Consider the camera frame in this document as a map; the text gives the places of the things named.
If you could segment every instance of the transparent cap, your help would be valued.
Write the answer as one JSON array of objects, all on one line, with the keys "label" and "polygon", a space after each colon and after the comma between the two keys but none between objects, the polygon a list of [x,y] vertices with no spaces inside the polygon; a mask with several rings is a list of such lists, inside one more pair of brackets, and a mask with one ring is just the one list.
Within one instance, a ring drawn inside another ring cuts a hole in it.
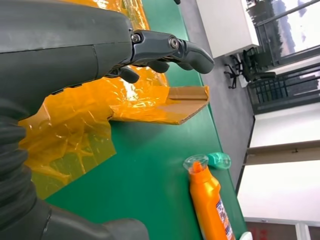
[{"label": "transparent cap", "polygon": [[196,174],[205,170],[208,161],[209,158],[205,154],[194,155],[184,160],[183,167],[190,174]]}]

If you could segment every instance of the robotic finger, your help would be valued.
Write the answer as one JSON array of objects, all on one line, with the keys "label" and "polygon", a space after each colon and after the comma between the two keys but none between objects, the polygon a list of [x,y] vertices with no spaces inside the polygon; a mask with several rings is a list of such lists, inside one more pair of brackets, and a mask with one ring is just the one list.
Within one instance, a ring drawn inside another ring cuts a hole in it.
[{"label": "robotic finger", "polygon": [[131,65],[149,66],[162,73],[165,70],[162,67],[164,63],[174,62],[184,70],[194,69],[201,74],[208,74],[214,66],[214,60],[202,48],[172,34],[137,30],[131,38],[134,39]]}]

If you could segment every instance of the railing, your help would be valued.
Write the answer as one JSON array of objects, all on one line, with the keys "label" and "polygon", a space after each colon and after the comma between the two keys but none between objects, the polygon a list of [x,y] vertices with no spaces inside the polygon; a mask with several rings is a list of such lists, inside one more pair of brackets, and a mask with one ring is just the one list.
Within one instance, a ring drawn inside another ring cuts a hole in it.
[{"label": "railing", "polygon": [[320,102],[320,63],[257,80],[248,91],[254,113],[262,114]]}]

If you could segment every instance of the robotic hand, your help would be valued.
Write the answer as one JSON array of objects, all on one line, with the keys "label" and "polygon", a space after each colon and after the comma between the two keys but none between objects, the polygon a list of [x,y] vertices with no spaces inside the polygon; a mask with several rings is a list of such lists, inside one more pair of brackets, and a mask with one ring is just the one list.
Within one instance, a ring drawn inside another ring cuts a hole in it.
[{"label": "robotic hand", "polygon": [[18,121],[45,97],[106,76],[134,83],[128,65],[164,73],[168,62],[205,74],[208,53],[174,35],[133,31],[123,14],[54,0],[0,0],[0,239],[147,240],[127,219],[93,224],[38,199]]}]

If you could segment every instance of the green work surface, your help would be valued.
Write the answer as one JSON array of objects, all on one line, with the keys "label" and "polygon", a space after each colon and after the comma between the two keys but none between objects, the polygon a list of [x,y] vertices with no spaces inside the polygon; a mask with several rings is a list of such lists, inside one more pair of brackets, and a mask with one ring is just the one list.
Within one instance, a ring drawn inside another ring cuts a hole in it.
[{"label": "green work surface", "polygon": [[[174,0],[143,0],[153,31],[188,39]],[[171,86],[201,86],[195,71],[171,65]],[[202,240],[183,162],[195,154],[220,152],[211,111],[206,107],[180,125],[112,122],[117,154],[64,187],[48,202],[94,223],[135,218],[151,240]],[[211,169],[237,239],[247,231],[229,171]]]}]

